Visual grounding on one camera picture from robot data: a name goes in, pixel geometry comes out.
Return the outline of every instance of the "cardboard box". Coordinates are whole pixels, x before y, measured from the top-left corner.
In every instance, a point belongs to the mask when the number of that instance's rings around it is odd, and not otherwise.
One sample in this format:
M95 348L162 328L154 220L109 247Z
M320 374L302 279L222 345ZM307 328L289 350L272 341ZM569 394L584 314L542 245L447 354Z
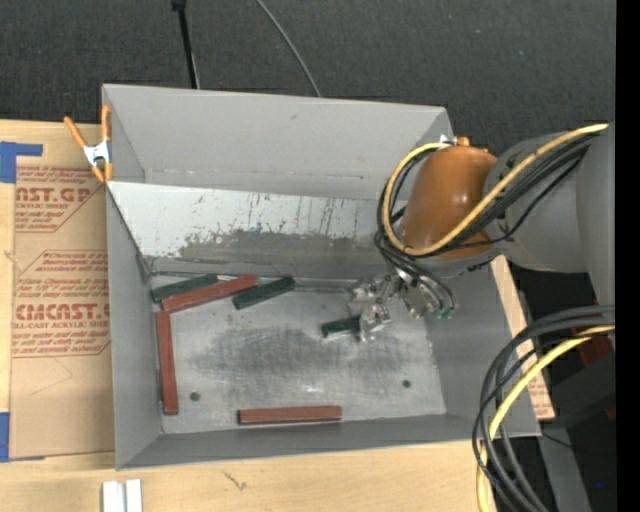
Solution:
M99 137L95 125L80 130L88 141ZM113 449L105 189L62 123L0 121L0 140L44 150L38 158L18 157L9 203L9 456Z

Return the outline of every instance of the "white plastic piece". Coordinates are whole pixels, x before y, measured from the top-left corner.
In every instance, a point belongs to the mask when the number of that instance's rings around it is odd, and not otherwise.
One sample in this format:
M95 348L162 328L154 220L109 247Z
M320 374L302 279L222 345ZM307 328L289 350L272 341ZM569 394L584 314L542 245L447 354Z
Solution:
M102 512L142 512L142 482L139 479L104 482Z

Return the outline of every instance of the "small green block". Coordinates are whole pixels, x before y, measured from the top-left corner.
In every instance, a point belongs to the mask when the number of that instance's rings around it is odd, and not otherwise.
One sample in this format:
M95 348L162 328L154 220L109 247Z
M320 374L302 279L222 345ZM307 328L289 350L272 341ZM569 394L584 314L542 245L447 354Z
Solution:
M218 282L218 276L216 274L206 274L200 277L194 277L193 279L187 279L178 283L168 284L166 286L160 286L151 290L151 297L153 302L162 302L167 297L173 297L174 295L180 295L182 293L197 290L198 288L204 288Z
M322 324L322 336L334 338L345 334L357 334L360 332L360 317L347 318L345 320L335 320Z
M291 291L295 286L296 282L293 277L286 276L282 279L271 281L270 283L263 284L257 288L239 293L231 300L236 309L244 309Z

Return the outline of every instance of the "yellow cable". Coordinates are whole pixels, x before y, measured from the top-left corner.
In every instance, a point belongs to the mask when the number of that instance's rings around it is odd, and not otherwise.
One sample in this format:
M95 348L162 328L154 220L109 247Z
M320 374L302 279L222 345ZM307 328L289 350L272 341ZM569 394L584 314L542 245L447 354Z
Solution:
M420 151L425 151L426 150L425 148L430 145L427 144L425 146L422 146L421 148L418 148L412 151L411 153L409 153L409 155L407 155L398 164L398 167L395 169L395 171L389 178L389 182L387 183L387 186L385 188L385 193L384 193L384 198L382 203L382 222L384 225L385 234L389 238L389 241L391 242L391 244L396 249L398 249L399 251L402 251L405 254L408 254L409 256L426 256L434 251L437 251L438 249L441 249L442 247L447 245L451 240L453 240L457 235L459 235L463 229L465 229L467 226L469 226L469 224L471 224L474 220L476 220L476 218L489 205L489 203L491 203L491 201L493 201L495 197L500 192L502 192L506 188L506 186L509 185L509 183L511 183L518 174L520 174L520 172L522 172L523 169L525 169L529 164L531 164L537 158L555 149L559 145L564 144L565 142L569 142L570 140L580 137L581 135L602 131L605 128L607 128L607 126L609 126L607 123L585 126L583 128L578 128L577 130L574 130L572 132L565 133L564 135L561 135L560 137L557 137L552 141L547 142L546 144L538 148L535 152L528 155L517 166L515 166L509 172L509 174L507 174L502 180L500 180L500 182L491 190L491 192L489 192L482 199L482 201L480 201L476 205L476 207L473 210L471 210L471 212L469 212L469 214L464 219L462 219L462 221L460 221L460 223L451 231L449 231L449 233L447 233L443 238L441 238L437 242L434 242L428 247L415 249L413 247L406 247L393 231L393 228L391 226L391 212L389 212L389 202L391 199L391 191L393 190L393 186L395 185L398 175L400 174L402 169L412 158L415 157L417 153L420 153ZM435 143L433 144L433 146L439 147L441 146L441 144Z
M542 371L544 368L549 366L553 361L555 361L562 354L568 352L569 350L577 347L581 343L584 343L587 340L590 340L594 334L598 334L601 332L610 331L615 328L615 325L603 325L601 327L592 327L591 329L587 329L581 334L586 334L587 336L583 336L580 338L570 338L568 340L563 341L557 347L554 347L552 350L547 352L544 356L542 356L534 365L527 370L527 372L520 377L518 382L516 382L515 386L509 391L507 396L504 398L504 401L500 404L500 407L496 410L493 418L491 418L491 422L489 423L489 439L493 441L500 424L504 421L507 412L511 409L511 406L516 401L520 393L524 390L525 387L529 384L531 380ZM487 464L487 449L486 447L482 447L480 450L480 458L482 459L482 463L486 466ZM484 473L480 466L478 466L478 470L476 473L476 494L478 498L478 508L482 512L489 512L489 505L487 502L487 496L484 489Z

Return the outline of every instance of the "blue tape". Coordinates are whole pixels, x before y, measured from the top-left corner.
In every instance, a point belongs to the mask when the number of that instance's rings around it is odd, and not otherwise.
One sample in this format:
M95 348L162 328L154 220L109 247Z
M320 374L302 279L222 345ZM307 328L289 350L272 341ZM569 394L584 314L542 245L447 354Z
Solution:
M9 461L9 413L0 412L0 462Z
M16 182L16 160L18 156L42 156L42 144L20 144L0 142L0 182Z

